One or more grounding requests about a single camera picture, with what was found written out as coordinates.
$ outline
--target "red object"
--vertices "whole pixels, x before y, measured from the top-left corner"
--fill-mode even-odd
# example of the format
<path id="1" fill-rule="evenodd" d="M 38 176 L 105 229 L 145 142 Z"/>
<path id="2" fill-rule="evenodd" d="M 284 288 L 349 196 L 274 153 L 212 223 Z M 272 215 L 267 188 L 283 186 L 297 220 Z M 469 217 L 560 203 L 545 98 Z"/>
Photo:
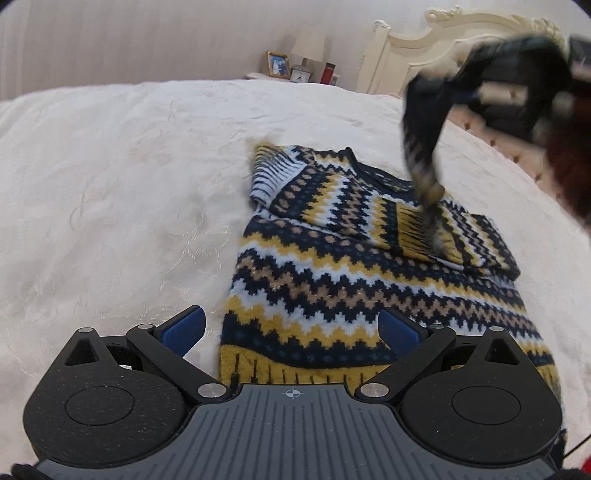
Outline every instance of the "red object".
<path id="1" fill-rule="evenodd" d="M 583 464 L 583 468 L 581 468 L 581 470 L 585 473 L 591 473 L 591 457 L 585 460 L 585 463 Z"/>
<path id="2" fill-rule="evenodd" d="M 335 72 L 335 67 L 336 65 L 334 63 L 326 64 L 326 67 L 324 67 L 324 72 L 322 73 L 322 78 L 320 79 L 320 83 L 330 85 L 330 81 L 332 80 L 332 74 Z"/>

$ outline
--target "cream carved headboard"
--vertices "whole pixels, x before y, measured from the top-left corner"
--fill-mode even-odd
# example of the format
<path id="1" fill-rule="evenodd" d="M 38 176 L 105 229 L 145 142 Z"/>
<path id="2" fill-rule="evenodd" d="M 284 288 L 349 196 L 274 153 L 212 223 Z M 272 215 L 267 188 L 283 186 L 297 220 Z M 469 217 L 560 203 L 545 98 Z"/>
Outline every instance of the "cream carved headboard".
<path id="1" fill-rule="evenodd" d="M 546 35 L 567 53 L 567 42 L 552 20 L 463 11 L 460 7 L 451 10 L 430 8 L 425 13 L 425 19 L 429 27 L 420 35 L 396 34 L 385 22 L 374 22 L 374 37 L 365 49 L 359 66 L 357 92 L 401 97 L 406 84 L 419 71 L 429 70 L 436 75 L 456 73 L 475 45 L 516 35 Z M 517 163 L 541 190 L 557 197 L 543 151 L 484 128 L 480 117 L 468 109 L 454 107 L 448 119 Z"/>

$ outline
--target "red thermos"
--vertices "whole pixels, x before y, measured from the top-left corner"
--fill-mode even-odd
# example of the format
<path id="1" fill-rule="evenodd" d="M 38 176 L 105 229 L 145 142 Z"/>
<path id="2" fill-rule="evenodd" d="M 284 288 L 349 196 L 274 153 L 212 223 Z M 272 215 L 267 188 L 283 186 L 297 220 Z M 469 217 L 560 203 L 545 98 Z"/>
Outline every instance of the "red thermos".
<path id="1" fill-rule="evenodd" d="M 320 79 L 320 83 L 324 83 L 325 85 L 330 84 L 330 81 L 332 80 L 332 74 L 335 72 L 335 67 L 336 65 L 334 63 L 326 64 L 326 67 L 324 67 L 322 78 Z"/>

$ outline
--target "patterned sweater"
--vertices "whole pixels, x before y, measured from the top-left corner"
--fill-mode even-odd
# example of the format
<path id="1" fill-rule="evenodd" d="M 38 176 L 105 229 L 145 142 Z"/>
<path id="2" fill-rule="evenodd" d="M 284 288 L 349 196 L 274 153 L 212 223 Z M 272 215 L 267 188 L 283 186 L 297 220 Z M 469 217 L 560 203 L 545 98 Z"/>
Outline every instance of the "patterned sweater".
<path id="1" fill-rule="evenodd" d="M 345 149 L 261 144 L 248 223 L 222 327 L 227 384 L 345 382 L 396 360 L 376 316 L 395 306 L 461 335 L 504 327 L 560 396 L 554 361 L 513 281 L 519 269 L 491 220 L 446 195 L 445 258 L 430 249 L 412 184 Z"/>

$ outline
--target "gold picture frame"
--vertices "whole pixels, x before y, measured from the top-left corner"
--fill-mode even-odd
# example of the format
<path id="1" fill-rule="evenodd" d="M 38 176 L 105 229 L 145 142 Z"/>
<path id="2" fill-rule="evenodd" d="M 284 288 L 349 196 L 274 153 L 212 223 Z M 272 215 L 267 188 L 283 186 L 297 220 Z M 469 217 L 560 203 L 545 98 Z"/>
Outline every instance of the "gold picture frame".
<path id="1" fill-rule="evenodd" d="M 269 77 L 289 80 L 291 77 L 290 60 L 283 53 L 267 52 Z"/>

